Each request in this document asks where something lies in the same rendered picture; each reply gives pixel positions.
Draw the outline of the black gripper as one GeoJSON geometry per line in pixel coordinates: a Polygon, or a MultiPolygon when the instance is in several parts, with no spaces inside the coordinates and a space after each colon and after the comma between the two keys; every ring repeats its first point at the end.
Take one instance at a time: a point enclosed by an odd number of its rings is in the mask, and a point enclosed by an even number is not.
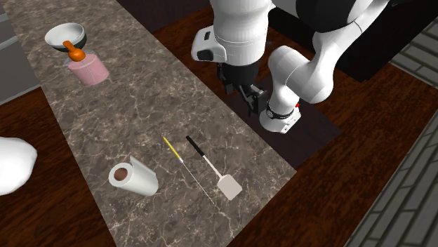
{"type": "Polygon", "coordinates": [[[225,94],[230,95],[234,87],[248,106],[248,115],[259,115],[267,107],[268,91],[258,88],[253,83],[258,75],[259,62],[249,65],[234,66],[227,63],[217,64],[217,75],[223,83],[225,94]]]}

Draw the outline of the white paper towel roll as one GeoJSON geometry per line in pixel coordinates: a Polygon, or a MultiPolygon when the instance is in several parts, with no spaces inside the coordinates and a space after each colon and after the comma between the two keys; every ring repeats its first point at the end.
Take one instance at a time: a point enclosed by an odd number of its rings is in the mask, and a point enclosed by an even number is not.
{"type": "Polygon", "coordinates": [[[129,163],[115,165],[109,172],[108,180],[114,187],[143,196],[152,196],[159,188],[156,173],[134,156],[130,156],[129,163]]]}

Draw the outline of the white bowl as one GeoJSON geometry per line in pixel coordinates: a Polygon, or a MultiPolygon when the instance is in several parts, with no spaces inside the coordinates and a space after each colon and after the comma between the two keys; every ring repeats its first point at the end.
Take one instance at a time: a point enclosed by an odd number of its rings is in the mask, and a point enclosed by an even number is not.
{"type": "Polygon", "coordinates": [[[57,25],[47,31],[45,42],[57,51],[68,52],[63,45],[64,41],[70,41],[75,48],[82,49],[87,42],[85,29],[82,25],[75,22],[68,22],[57,25]]]}

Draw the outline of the grey cabinet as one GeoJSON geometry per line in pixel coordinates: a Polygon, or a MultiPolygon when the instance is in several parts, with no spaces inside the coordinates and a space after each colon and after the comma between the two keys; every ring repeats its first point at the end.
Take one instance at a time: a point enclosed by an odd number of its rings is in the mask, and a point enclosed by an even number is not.
{"type": "Polygon", "coordinates": [[[38,87],[39,80],[0,4],[0,105],[38,87]]]}

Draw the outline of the white rounded object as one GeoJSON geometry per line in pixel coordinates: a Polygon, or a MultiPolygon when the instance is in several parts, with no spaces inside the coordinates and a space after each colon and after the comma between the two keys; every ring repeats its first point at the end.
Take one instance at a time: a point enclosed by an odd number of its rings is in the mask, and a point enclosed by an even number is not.
{"type": "Polygon", "coordinates": [[[30,178],[37,150],[20,138],[0,137],[0,196],[11,194],[30,178]]]}

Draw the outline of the yellow-handled thin metal skewer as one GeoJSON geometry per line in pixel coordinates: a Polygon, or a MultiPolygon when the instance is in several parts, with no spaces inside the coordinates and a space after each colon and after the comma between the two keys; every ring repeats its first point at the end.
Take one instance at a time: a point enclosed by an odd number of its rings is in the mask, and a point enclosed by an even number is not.
{"type": "Polygon", "coordinates": [[[172,151],[172,153],[176,156],[176,158],[179,160],[179,162],[183,165],[183,167],[187,170],[187,172],[191,175],[191,177],[194,179],[194,181],[197,183],[197,185],[199,186],[199,188],[201,189],[201,191],[207,196],[207,198],[210,200],[210,202],[216,206],[215,202],[212,200],[212,198],[208,195],[208,193],[206,192],[206,190],[201,186],[201,184],[199,183],[199,181],[195,178],[195,176],[192,174],[192,172],[189,170],[189,168],[185,165],[185,162],[183,161],[182,157],[179,155],[179,153],[177,153],[177,151],[175,150],[175,148],[173,147],[173,145],[167,140],[167,138],[165,138],[164,136],[162,137],[163,141],[166,143],[166,145],[168,146],[168,148],[172,151]]]}

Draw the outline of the black-handled white spatula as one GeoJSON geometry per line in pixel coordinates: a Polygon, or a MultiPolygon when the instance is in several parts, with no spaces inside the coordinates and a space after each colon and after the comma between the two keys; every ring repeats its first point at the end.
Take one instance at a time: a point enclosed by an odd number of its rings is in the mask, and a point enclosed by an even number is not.
{"type": "Polygon", "coordinates": [[[217,186],[220,191],[228,200],[233,200],[242,191],[241,185],[230,174],[222,175],[190,136],[187,135],[186,139],[219,177],[217,186]]]}

